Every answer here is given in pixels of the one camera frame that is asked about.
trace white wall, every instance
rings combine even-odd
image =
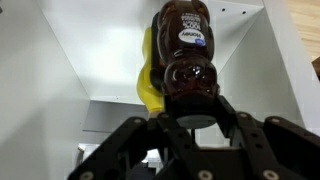
[[[281,115],[302,125],[297,102],[264,10],[219,75],[222,94],[264,120]]]
[[[264,0],[305,127],[320,136],[320,83],[285,0]]]
[[[248,4],[253,6],[263,6],[263,0],[218,0],[238,4]]]
[[[89,105],[34,0],[2,0],[0,179],[58,180],[73,168]]]

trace yellow object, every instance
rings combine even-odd
[[[145,64],[140,71],[137,92],[141,101],[146,105],[149,113],[163,110],[162,94],[150,82],[151,70],[151,28],[146,29],[143,39],[142,53]]]

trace bottle label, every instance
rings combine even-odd
[[[184,29],[179,33],[179,38],[181,41],[187,43],[194,43],[199,46],[205,46],[206,42],[204,35],[196,29]]]
[[[183,13],[181,16],[182,25],[185,29],[197,29],[201,31],[201,18],[198,14]]]
[[[184,30],[179,33],[180,40],[187,43],[197,44],[199,46],[205,46],[206,42],[204,35],[200,32],[200,16],[198,14],[183,13],[181,15],[181,20]]]

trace white label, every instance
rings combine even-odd
[[[199,46],[205,46],[206,42],[204,40],[204,35],[196,29],[184,29],[179,33],[179,38],[181,41],[187,43],[197,44]]]

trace white ceiling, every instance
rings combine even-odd
[[[90,98],[132,104],[142,104],[135,86],[144,62],[141,52],[144,30],[164,2],[39,0]],[[204,2],[211,13],[215,34],[213,63],[220,72],[263,8],[262,1]]]

